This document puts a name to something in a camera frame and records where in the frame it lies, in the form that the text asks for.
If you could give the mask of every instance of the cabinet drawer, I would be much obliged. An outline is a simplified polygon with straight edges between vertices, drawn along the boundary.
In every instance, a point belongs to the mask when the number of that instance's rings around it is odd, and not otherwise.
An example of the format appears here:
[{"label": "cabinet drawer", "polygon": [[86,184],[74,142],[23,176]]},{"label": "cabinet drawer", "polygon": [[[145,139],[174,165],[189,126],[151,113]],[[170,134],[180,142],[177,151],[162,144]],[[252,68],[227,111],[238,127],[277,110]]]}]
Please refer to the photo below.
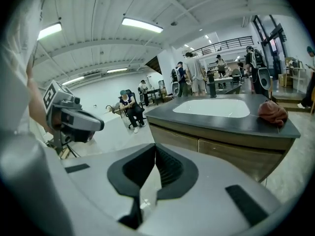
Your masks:
[{"label": "cabinet drawer", "polygon": [[199,139],[198,152],[230,162],[256,181],[263,181],[280,163],[283,155],[275,151],[251,149]]},{"label": "cabinet drawer", "polygon": [[151,133],[156,143],[169,144],[181,148],[198,151],[198,139],[185,136],[170,130],[150,125]]}]

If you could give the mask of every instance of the backpack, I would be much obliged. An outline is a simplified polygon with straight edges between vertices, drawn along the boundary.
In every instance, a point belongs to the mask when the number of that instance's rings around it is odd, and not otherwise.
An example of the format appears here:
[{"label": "backpack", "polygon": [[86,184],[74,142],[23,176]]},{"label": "backpack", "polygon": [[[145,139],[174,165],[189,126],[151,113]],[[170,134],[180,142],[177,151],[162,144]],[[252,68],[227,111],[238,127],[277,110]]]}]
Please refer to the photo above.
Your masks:
[{"label": "backpack", "polygon": [[267,67],[265,57],[257,49],[254,49],[254,51],[251,53],[251,64],[254,68]]},{"label": "backpack", "polygon": [[175,67],[174,69],[172,69],[171,78],[172,78],[172,82],[180,82],[181,81],[182,77],[181,77],[181,74],[179,72],[179,67]]}]

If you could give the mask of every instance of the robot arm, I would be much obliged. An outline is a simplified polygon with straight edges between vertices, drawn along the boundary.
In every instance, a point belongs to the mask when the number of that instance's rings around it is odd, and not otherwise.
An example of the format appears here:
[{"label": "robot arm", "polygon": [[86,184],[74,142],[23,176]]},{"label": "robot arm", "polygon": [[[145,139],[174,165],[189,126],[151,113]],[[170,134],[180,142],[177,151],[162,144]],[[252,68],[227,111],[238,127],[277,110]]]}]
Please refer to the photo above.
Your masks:
[{"label": "robot arm", "polygon": [[[82,109],[80,98],[59,82],[52,81],[44,95],[47,124],[54,129],[51,144],[62,147],[67,143],[91,140],[96,131],[104,128],[104,121]],[[53,125],[55,115],[61,116],[61,125]]]}]

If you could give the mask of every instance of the person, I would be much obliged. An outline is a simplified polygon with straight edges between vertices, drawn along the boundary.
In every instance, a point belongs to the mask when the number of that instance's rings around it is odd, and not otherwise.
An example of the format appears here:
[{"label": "person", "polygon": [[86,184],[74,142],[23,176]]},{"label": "person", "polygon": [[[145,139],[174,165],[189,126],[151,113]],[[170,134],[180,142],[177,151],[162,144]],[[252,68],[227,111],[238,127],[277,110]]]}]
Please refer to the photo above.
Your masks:
[{"label": "person", "polygon": [[312,47],[308,46],[307,47],[307,52],[308,54],[310,55],[310,57],[313,58],[313,65],[307,65],[305,64],[308,68],[312,69],[313,70],[313,73],[312,73],[312,77],[311,77],[311,80],[309,82],[309,85],[307,87],[307,90],[306,90],[306,95],[305,97],[303,98],[302,102],[297,104],[297,106],[299,108],[309,108],[312,106],[312,92],[313,92],[313,89],[315,87],[315,75],[314,75],[314,72],[315,72],[315,51]]},{"label": "person", "polygon": [[192,92],[194,96],[199,95],[199,91],[201,95],[206,95],[206,85],[204,82],[204,74],[201,69],[201,64],[199,60],[194,59],[192,57],[192,53],[186,53],[187,57],[187,77],[192,81]]},{"label": "person", "polygon": [[149,98],[148,98],[148,87],[146,87],[146,82],[142,80],[139,84],[139,88],[143,94],[144,97],[144,103],[146,104],[146,107],[149,105]]},{"label": "person", "polygon": [[258,67],[254,67],[252,64],[252,54],[254,52],[254,48],[252,46],[247,46],[246,52],[247,54],[245,57],[245,65],[248,73],[250,73],[250,71],[252,70],[252,83],[254,86],[255,93],[265,95],[267,98],[269,98],[268,91],[264,89],[260,84],[258,76]]},{"label": "person", "polygon": [[186,71],[183,69],[183,62],[178,62],[176,68],[178,69],[181,80],[179,81],[179,91],[178,91],[178,97],[187,97],[188,96],[188,86],[186,83],[187,74]]},{"label": "person", "polygon": [[129,117],[129,120],[134,127],[134,133],[138,133],[139,127],[137,125],[136,120],[134,119],[134,116],[137,117],[139,120],[141,126],[145,126],[145,123],[143,121],[143,116],[142,116],[142,108],[136,103],[132,93],[127,94],[125,90],[120,91],[120,95],[122,96],[120,101],[119,101],[119,106],[121,110],[126,109],[126,113]]},{"label": "person", "polygon": [[238,68],[240,69],[240,72],[241,72],[241,75],[242,75],[242,78],[244,77],[244,63],[243,62],[240,62],[240,60],[238,60]]},{"label": "person", "polygon": [[218,72],[220,74],[220,78],[224,77],[225,75],[225,68],[226,68],[226,62],[221,58],[221,55],[218,54],[217,55],[217,68],[218,68]]},{"label": "person", "polygon": [[[30,100],[21,116],[17,134],[30,133],[30,117],[45,130],[54,133],[46,121],[46,112],[38,86],[33,78],[32,67],[35,48],[41,30],[41,8],[44,0],[24,0],[9,21],[6,38],[2,42],[2,57],[17,78],[28,88]],[[54,129],[61,126],[61,113],[53,117]]]}]

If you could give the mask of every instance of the railing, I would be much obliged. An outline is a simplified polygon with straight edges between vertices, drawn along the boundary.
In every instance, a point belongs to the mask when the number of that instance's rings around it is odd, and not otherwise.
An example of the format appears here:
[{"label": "railing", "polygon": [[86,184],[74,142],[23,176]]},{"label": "railing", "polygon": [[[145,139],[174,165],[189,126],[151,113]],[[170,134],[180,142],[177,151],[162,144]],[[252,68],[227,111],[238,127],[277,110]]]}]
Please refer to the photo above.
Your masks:
[{"label": "railing", "polygon": [[254,43],[252,41],[252,36],[239,37],[239,38],[233,38],[233,39],[229,39],[229,40],[222,41],[219,43],[215,43],[212,45],[208,45],[200,49],[194,50],[191,53],[193,54],[194,57],[199,58],[210,53],[216,53],[216,52],[227,50],[230,48],[248,46],[248,45],[253,45],[253,44]]}]

